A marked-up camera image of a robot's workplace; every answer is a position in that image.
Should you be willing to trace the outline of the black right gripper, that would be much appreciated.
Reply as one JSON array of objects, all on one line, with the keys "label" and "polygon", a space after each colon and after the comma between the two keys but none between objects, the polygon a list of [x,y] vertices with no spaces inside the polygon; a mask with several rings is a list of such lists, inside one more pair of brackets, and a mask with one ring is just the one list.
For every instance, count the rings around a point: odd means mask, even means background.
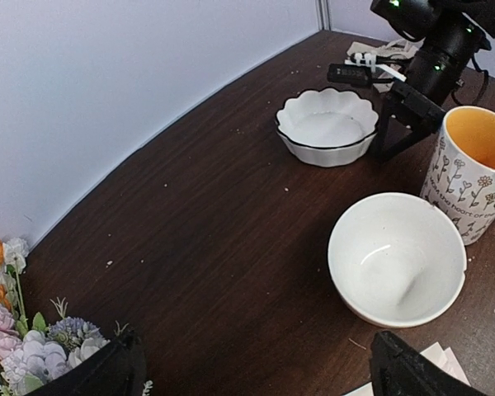
[{"label": "black right gripper", "polygon": [[445,110],[432,100],[396,80],[387,92],[374,138],[374,158],[387,162],[435,133]]}]

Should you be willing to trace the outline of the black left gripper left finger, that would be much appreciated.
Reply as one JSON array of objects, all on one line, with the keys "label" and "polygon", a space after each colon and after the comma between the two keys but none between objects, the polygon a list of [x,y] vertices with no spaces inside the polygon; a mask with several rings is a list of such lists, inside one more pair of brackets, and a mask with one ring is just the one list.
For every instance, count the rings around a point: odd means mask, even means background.
[{"label": "black left gripper left finger", "polygon": [[67,374],[38,388],[39,396],[141,395],[147,380],[144,346],[125,330]]}]

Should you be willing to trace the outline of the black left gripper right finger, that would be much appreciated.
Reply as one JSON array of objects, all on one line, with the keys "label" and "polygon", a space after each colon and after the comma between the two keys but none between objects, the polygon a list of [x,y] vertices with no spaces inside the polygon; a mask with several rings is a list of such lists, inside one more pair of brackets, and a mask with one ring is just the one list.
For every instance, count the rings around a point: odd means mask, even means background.
[{"label": "black left gripper right finger", "polygon": [[371,344],[370,378],[374,395],[484,396],[387,330]]}]

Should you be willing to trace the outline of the pink wrapping paper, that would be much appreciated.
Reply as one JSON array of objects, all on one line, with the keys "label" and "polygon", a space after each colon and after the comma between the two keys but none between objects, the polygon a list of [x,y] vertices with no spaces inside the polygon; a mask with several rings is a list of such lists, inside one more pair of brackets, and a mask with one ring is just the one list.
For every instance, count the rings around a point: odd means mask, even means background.
[{"label": "pink wrapping paper", "polygon": [[[471,385],[450,347],[443,349],[439,342],[435,342],[427,349],[421,351],[421,355],[428,359],[432,364],[439,367],[442,371],[446,372],[448,375],[460,380],[468,386]],[[361,387],[353,389],[351,392],[347,393],[347,395],[373,396],[372,383],[368,382]]]}]

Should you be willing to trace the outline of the fake flower bouquet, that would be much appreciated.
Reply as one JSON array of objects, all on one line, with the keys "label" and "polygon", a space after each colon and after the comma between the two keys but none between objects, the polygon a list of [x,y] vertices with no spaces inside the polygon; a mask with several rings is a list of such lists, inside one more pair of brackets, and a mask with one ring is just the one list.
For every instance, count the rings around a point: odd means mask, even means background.
[{"label": "fake flower bouquet", "polygon": [[[84,318],[68,314],[65,299],[51,303],[59,318],[54,323],[42,313],[29,317],[23,299],[21,275],[26,269],[26,240],[0,239],[0,395],[37,395],[35,391],[67,374],[109,342],[131,330],[117,325],[113,338]],[[148,378],[141,395],[153,393]]]}]

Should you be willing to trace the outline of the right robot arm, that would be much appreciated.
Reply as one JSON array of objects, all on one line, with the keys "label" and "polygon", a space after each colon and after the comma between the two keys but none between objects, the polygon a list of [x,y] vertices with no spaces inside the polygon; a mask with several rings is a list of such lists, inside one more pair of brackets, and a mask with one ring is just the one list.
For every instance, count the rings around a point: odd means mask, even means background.
[{"label": "right robot arm", "polygon": [[438,131],[461,74],[495,38],[495,1],[374,1],[370,10],[420,49],[387,92],[370,151],[387,161]]}]

